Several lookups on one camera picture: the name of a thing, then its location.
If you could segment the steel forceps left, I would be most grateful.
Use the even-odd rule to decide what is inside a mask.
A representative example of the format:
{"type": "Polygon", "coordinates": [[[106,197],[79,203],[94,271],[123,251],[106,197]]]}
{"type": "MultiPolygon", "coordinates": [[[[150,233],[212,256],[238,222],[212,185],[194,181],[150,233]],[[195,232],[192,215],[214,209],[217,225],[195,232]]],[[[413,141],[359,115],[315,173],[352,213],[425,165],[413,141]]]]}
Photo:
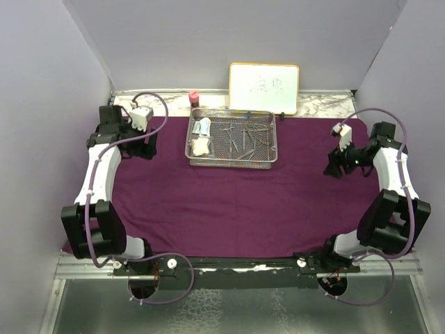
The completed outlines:
{"type": "Polygon", "coordinates": [[[233,131],[232,131],[233,129],[235,129],[235,126],[232,123],[223,123],[223,124],[221,124],[220,129],[227,133],[229,140],[230,140],[230,147],[234,147],[236,152],[239,153],[239,149],[238,149],[238,146],[234,140],[234,135],[233,135],[233,131]]]}

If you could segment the pink lid spice bottle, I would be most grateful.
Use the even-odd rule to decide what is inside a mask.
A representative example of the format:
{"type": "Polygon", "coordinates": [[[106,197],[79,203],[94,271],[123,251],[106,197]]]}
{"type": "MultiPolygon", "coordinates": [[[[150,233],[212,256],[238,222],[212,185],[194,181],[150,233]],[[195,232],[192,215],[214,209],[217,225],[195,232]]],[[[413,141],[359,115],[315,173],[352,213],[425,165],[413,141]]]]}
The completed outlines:
{"type": "Polygon", "coordinates": [[[200,94],[197,90],[192,90],[188,93],[188,98],[191,108],[198,108],[200,106],[200,94]]]}

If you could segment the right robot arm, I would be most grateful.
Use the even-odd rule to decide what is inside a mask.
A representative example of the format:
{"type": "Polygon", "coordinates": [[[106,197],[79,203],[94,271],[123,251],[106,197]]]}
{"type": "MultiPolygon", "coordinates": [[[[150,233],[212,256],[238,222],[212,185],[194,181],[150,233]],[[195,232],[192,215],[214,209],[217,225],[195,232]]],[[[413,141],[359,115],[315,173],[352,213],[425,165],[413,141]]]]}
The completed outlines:
{"type": "Polygon", "coordinates": [[[332,135],[339,144],[328,155],[324,175],[342,178],[360,168],[368,177],[376,172],[379,194],[359,221],[357,229],[335,234],[323,245],[319,255],[321,267],[328,272],[348,268],[355,258],[370,251],[386,256],[408,253],[431,213],[410,181],[407,170],[407,147],[395,140],[396,126],[390,122],[374,124],[368,143],[356,148],[352,128],[338,123],[332,135]]]}

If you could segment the metal mesh tray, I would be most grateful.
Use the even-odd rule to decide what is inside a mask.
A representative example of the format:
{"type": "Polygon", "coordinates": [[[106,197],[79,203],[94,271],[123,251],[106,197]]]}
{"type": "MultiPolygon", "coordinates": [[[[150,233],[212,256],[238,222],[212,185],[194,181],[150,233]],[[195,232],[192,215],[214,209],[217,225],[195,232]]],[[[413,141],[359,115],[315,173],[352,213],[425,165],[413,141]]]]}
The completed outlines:
{"type": "Polygon", "coordinates": [[[269,169],[278,158],[275,114],[194,108],[185,155],[192,166],[269,169]]]}

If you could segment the purple cloth wrap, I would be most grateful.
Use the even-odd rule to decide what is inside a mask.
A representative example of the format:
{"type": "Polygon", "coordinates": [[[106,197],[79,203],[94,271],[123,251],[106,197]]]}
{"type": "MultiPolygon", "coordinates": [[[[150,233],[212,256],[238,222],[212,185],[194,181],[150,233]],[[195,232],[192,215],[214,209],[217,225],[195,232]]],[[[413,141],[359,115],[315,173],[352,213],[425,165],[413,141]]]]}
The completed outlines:
{"type": "Polygon", "coordinates": [[[189,257],[288,257],[321,248],[357,229],[380,192],[377,171],[340,179],[324,174],[337,144],[335,120],[277,123],[277,161],[268,170],[192,166],[188,119],[173,117],[157,134],[153,159],[125,159],[111,204],[122,224],[106,234],[146,240],[156,253],[189,257]]]}

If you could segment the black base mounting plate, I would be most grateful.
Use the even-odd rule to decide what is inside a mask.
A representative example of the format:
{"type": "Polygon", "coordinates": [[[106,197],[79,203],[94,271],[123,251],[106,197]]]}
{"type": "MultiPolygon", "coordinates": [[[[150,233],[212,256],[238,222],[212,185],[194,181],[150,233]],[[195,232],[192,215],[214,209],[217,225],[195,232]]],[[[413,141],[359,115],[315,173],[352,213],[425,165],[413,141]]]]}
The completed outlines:
{"type": "Polygon", "coordinates": [[[163,256],[149,264],[123,264],[112,278],[135,285],[179,291],[193,289],[316,289],[318,282],[360,272],[357,266],[325,270],[315,255],[278,258],[190,257],[189,266],[177,256],[163,256]]]}

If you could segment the steel tweezers front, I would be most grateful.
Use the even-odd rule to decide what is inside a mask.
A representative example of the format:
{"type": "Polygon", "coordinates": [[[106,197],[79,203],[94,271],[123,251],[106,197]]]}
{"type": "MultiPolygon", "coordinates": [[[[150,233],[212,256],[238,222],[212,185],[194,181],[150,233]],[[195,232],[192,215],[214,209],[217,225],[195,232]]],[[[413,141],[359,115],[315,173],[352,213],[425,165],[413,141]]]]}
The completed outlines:
{"type": "Polygon", "coordinates": [[[245,161],[245,160],[251,160],[257,153],[257,150],[252,148],[251,150],[248,150],[247,152],[244,152],[241,156],[237,157],[237,161],[245,161]]]}

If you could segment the steel clamp right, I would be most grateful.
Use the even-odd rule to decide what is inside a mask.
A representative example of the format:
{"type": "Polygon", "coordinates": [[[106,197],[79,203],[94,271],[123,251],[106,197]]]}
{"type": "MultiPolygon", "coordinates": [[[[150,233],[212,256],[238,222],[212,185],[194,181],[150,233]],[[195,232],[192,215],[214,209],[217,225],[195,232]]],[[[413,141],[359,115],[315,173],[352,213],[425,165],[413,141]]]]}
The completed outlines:
{"type": "Polygon", "coordinates": [[[248,132],[252,141],[253,148],[260,148],[262,146],[273,147],[273,130],[274,125],[271,123],[253,123],[247,125],[248,132]]]}

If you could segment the yellow framed whiteboard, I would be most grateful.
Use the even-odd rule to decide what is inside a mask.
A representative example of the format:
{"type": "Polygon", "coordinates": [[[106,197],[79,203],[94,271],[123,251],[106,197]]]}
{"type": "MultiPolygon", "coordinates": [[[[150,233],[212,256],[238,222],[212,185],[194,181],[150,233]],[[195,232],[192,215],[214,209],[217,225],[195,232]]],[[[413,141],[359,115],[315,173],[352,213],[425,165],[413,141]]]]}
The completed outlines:
{"type": "Polygon", "coordinates": [[[299,78],[297,65],[232,63],[229,67],[229,108],[295,115],[299,78]]]}

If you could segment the aluminium frame rail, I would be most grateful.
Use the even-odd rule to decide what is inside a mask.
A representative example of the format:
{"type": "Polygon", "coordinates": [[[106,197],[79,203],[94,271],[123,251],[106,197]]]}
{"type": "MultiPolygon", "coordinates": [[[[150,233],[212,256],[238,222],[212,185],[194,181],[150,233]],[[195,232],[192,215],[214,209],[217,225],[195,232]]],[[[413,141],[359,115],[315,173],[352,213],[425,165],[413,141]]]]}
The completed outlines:
{"type": "MultiPolygon", "coordinates": [[[[192,266],[198,275],[228,271],[228,273],[283,273],[294,270],[297,274],[328,276],[330,271],[324,271],[313,257],[281,257],[273,259],[245,259],[245,258],[218,258],[218,257],[191,257],[192,266]]],[[[398,260],[393,260],[394,273],[401,276],[417,276],[423,273],[421,264],[416,255],[409,254],[398,260]]],[[[360,264],[353,264],[339,272],[340,276],[388,276],[391,274],[389,265],[380,257],[372,255],[360,264]]],[[[115,276],[130,276],[141,278],[142,275],[128,266],[120,265],[116,261],[109,262],[98,269],[91,260],[78,260],[73,255],[62,252],[56,265],[56,278],[86,278],[100,279],[115,276]]]]}

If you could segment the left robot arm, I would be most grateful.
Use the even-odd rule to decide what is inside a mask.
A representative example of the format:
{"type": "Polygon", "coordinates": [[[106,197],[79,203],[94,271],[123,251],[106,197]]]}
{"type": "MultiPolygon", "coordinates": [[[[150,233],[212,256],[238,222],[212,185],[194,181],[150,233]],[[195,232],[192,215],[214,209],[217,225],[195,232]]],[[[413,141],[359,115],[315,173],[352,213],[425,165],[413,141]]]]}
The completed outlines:
{"type": "Polygon", "coordinates": [[[135,106],[126,112],[122,106],[99,108],[99,124],[86,141],[88,168],[73,205],[61,211],[61,221],[71,251],[77,259],[104,257],[129,260],[138,274],[149,273],[154,264],[146,239],[127,234],[112,204],[115,175],[123,159],[156,155],[157,134],[148,129],[152,108],[135,106]]]}

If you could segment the white gauze bag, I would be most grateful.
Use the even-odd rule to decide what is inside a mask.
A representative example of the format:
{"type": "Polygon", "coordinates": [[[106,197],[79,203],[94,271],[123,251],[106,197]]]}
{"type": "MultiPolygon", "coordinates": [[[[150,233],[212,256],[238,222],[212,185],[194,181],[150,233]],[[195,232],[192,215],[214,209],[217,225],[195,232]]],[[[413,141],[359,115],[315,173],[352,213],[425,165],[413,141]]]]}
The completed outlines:
{"type": "Polygon", "coordinates": [[[191,140],[191,155],[202,157],[211,154],[211,138],[199,136],[191,140]]]}

